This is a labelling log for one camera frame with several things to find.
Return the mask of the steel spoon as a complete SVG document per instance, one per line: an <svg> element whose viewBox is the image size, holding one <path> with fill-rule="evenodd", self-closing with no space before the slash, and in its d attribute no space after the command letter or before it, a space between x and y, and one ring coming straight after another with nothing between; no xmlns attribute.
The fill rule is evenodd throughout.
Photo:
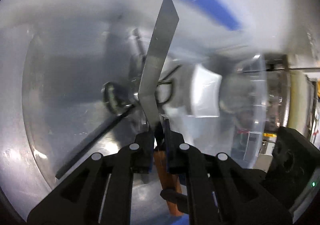
<svg viewBox="0 0 320 225"><path fill-rule="evenodd" d="M110 115L71 152L65 163L57 170L55 177L60 179L70 170L106 133L113 129L135 108L131 100L131 88L115 82L104 84L101 93L103 104Z"/></svg>

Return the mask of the white square dish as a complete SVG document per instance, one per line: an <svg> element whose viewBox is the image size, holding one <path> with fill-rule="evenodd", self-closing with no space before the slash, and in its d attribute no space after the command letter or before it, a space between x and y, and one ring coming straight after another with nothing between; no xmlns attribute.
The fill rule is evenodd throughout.
<svg viewBox="0 0 320 225"><path fill-rule="evenodd" d="M190 110L196 118L218 118L222 76L202 64L194 68L190 84Z"/></svg>

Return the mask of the steel fork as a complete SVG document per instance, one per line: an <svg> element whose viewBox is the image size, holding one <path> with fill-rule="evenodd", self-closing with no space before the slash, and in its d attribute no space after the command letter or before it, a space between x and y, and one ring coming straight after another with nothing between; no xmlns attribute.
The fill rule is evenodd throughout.
<svg viewBox="0 0 320 225"><path fill-rule="evenodd" d="M144 69L146 51L138 28L132 31L131 36L133 37L133 55L130 59L129 78L133 82L138 83Z"/></svg>

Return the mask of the yellowish cutting board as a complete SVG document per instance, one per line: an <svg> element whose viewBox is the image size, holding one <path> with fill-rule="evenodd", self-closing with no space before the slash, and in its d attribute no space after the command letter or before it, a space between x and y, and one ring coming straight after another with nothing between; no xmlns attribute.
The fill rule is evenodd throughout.
<svg viewBox="0 0 320 225"><path fill-rule="evenodd" d="M311 82L301 70L290 70L290 81L290 110L287 127L305 135L312 101Z"/></svg>

